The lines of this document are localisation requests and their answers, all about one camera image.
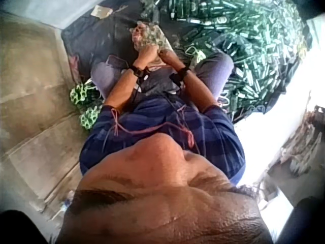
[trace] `blue plaid shirt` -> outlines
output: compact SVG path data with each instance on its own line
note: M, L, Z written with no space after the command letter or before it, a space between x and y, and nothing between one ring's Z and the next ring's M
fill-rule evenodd
M237 184L245 171L245 156L228 116L218 106L210 106L203 114L186 106L183 119L177 111L183 105L183 101L171 102L162 96L148 97L140 102L133 112L119 116L118 122L129 131L159 126L167 121L175 125L185 124L194 135L197 146L193 148L189 148L184 132L170 125L140 135L132 135L119 129L118 136L115 136L112 128L115 125L112 107L104 106L81 150L82 174L98 164L105 156L161 132L170 135L184 150L204 156L223 171L233 184Z

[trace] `white wall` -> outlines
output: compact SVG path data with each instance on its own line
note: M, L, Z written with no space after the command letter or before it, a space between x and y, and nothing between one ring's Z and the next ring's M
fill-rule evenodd
M2 10L65 29L102 0L4 0Z

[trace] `man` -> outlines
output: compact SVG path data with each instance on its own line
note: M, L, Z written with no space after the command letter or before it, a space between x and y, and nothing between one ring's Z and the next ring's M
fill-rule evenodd
M157 51L146 46L133 66L145 69ZM244 152L216 100L232 60L216 54L195 75L174 52L159 56L183 76L199 111L155 95L122 113L138 79L127 70L81 151L85 175L58 243L272 243L255 200L234 187Z

